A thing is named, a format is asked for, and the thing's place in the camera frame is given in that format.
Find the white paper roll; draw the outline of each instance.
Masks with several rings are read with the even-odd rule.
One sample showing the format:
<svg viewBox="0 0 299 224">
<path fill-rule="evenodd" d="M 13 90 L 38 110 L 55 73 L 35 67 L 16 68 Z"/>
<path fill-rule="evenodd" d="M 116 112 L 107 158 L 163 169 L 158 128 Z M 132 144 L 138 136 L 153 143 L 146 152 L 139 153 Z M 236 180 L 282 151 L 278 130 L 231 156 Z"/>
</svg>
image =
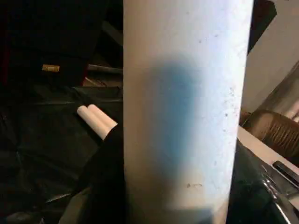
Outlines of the white paper roll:
<svg viewBox="0 0 299 224">
<path fill-rule="evenodd" d="M 105 139 L 111 128 L 107 127 L 99 120 L 86 106 L 80 106 L 77 109 L 77 114 L 93 129 L 101 139 Z"/>
<path fill-rule="evenodd" d="M 105 114 L 100 108 L 98 108 L 96 105 L 89 105 L 87 107 L 100 121 L 102 121 L 107 127 L 114 128 L 117 123 L 111 119 L 107 114 Z"/>
</svg>

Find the white tube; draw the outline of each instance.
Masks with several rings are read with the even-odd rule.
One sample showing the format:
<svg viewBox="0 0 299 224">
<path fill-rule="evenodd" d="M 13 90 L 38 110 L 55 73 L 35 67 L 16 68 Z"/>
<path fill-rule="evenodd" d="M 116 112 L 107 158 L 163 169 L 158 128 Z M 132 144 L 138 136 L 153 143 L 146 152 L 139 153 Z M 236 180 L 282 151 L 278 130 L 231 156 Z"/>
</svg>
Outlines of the white tube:
<svg viewBox="0 0 299 224">
<path fill-rule="evenodd" d="M 124 3 L 131 222 L 223 224 L 253 2 Z"/>
<path fill-rule="evenodd" d="M 101 109 L 99 109 L 96 105 L 89 105 L 87 107 L 99 120 L 101 120 L 107 127 L 114 128 L 117 123 L 111 119 L 107 114 L 105 114 Z"/>
<path fill-rule="evenodd" d="M 111 128 L 107 127 L 102 121 L 87 109 L 86 106 L 80 106 L 77 109 L 77 114 L 93 129 L 101 139 L 105 139 Z"/>
</svg>

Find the small gold tag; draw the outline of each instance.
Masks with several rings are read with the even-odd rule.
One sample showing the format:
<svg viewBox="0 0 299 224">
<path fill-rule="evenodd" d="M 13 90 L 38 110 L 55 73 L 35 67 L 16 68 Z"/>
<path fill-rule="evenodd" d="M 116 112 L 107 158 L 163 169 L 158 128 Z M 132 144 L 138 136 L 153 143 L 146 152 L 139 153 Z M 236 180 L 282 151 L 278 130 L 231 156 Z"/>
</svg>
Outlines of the small gold tag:
<svg viewBox="0 0 299 224">
<path fill-rule="evenodd" d="M 59 65 L 50 65 L 50 64 L 43 64 L 43 71 L 51 71 L 51 72 L 59 72 L 60 66 Z"/>
</svg>

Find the black fabric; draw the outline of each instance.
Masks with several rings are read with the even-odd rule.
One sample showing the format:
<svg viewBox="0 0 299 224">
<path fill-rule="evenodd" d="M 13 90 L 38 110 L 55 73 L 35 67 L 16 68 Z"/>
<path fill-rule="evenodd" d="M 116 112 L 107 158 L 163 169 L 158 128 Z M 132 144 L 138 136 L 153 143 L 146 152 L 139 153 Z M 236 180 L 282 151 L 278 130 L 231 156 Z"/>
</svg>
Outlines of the black fabric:
<svg viewBox="0 0 299 224">
<path fill-rule="evenodd" d="M 90 186 L 91 193 L 78 223 L 124 223 L 125 182 L 123 170 L 123 127 L 118 124 L 91 158 L 75 194 Z"/>
</svg>

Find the black object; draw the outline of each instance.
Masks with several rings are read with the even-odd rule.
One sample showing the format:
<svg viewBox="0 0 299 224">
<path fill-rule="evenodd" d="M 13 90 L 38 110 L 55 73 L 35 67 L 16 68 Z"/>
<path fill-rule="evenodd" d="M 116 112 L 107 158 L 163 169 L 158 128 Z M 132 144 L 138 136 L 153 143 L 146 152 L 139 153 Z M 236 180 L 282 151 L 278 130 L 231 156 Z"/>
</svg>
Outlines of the black object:
<svg viewBox="0 0 299 224">
<path fill-rule="evenodd" d="M 8 83 L 45 80 L 81 85 L 108 0 L 12 0 L 8 3 Z M 59 66 L 59 72 L 42 70 Z"/>
<path fill-rule="evenodd" d="M 268 0 L 254 1 L 248 52 L 252 50 L 276 15 L 277 12 L 274 2 Z"/>
<path fill-rule="evenodd" d="M 282 173 L 289 181 L 299 188 L 299 176 L 281 161 L 275 161 L 273 167 Z"/>
</svg>

